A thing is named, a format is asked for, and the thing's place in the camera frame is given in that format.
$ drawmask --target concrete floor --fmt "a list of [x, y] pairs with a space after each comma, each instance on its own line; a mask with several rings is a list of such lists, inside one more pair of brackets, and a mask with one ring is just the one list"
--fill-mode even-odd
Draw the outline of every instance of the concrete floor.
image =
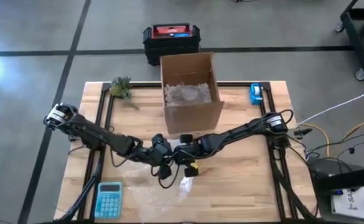
[[[0, 52], [69, 50], [84, 1], [0, 0]], [[202, 30], [202, 47], [307, 47], [348, 45], [334, 26], [346, 0], [93, 0], [78, 50], [141, 49], [141, 32], [156, 23], [189, 22]], [[42, 118], [57, 91], [67, 56], [0, 57], [0, 219], [15, 223], [44, 133]], [[354, 78], [351, 51], [222, 53], [214, 56], [218, 80], [286, 80], [296, 119], [364, 93]], [[75, 56], [62, 101], [79, 105], [84, 83], [129, 75], [160, 80], [144, 55]], [[364, 121], [364, 99], [310, 121], [338, 141]], [[334, 149], [345, 149], [357, 142]], [[304, 141], [324, 143], [318, 133]], [[29, 223], [52, 219], [69, 143], [55, 132]], [[364, 166], [364, 145], [341, 157]]]

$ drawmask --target toolbox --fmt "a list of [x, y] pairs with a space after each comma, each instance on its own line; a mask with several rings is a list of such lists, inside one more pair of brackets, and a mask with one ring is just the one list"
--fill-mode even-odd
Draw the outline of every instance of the toolbox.
[[197, 53], [200, 29], [188, 23], [157, 24], [143, 32], [144, 53], [150, 65], [159, 65], [164, 55]]

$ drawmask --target cardboard box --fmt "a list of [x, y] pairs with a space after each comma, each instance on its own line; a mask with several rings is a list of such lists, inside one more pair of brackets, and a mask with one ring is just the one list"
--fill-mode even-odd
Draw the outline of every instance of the cardboard box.
[[[166, 85], [207, 83], [211, 103], [191, 106], [166, 106]], [[224, 102], [219, 99], [217, 80], [212, 68], [212, 53], [168, 55], [161, 57], [161, 84], [168, 132], [191, 133], [215, 129]]]

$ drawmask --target wooden table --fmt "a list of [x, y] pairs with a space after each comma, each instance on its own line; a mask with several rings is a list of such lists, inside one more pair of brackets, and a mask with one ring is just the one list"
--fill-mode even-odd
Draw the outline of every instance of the wooden table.
[[[101, 86], [102, 82], [85, 84], [80, 113], [92, 122], [96, 118]], [[271, 88], [276, 110], [291, 109], [286, 82], [271, 82]], [[195, 136], [224, 132], [261, 116], [259, 106], [249, 103], [247, 87], [220, 87], [219, 92], [220, 99], [225, 102], [225, 105], [217, 128], [194, 133]], [[178, 138], [178, 135], [167, 133], [160, 88], [134, 88], [132, 96], [140, 110], [124, 106], [120, 100], [114, 103], [111, 125], [114, 126], [115, 133], [141, 138], [145, 146], [151, 145], [150, 140], [157, 133], [162, 133], [167, 139]], [[288, 125], [294, 128], [295, 119], [292, 119]], [[80, 142], [74, 142], [71, 148], [80, 145]], [[300, 145], [293, 142], [292, 146], [303, 155]], [[87, 149], [82, 149], [69, 156], [55, 218], [61, 217], [63, 211], [71, 206], [81, 192], [88, 154]], [[120, 157], [115, 156], [115, 158], [116, 162], [121, 161]], [[316, 199], [306, 165], [292, 151], [287, 151], [286, 160], [295, 193], [307, 208], [314, 212]], [[183, 192], [179, 190], [183, 170], [179, 172], [174, 186], [164, 190], [158, 185], [157, 179], [150, 175], [149, 166], [128, 161], [120, 168], [114, 168], [110, 161], [110, 151], [107, 150], [102, 181], [122, 182], [124, 185], [121, 218], [110, 221], [280, 221], [269, 155], [263, 136], [253, 136], [230, 144], [216, 156], [199, 160], [198, 166], [199, 176], [193, 179], [190, 191], [183, 195]], [[89, 214], [91, 197], [92, 193], [88, 196], [85, 214]], [[285, 194], [284, 204], [288, 208]]]

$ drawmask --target clear plastic bag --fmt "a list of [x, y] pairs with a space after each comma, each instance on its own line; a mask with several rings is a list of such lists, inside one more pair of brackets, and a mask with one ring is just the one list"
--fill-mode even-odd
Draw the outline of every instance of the clear plastic bag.
[[[172, 149], [180, 144], [179, 140], [168, 140]], [[137, 203], [139, 216], [142, 222], [149, 222], [164, 212], [175, 207], [185, 199], [193, 184], [193, 177], [184, 177], [183, 169], [180, 166], [175, 182], [168, 189], [163, 189], [158, 178], [153, 177], [151, 166], [138, 162], [128, 162], [123, 166], [124, 180], [133, 194]], [[177, 172], [177, 165], [171, 167], [172, 175], [162, 180], [164, 186], [168, 186]]]

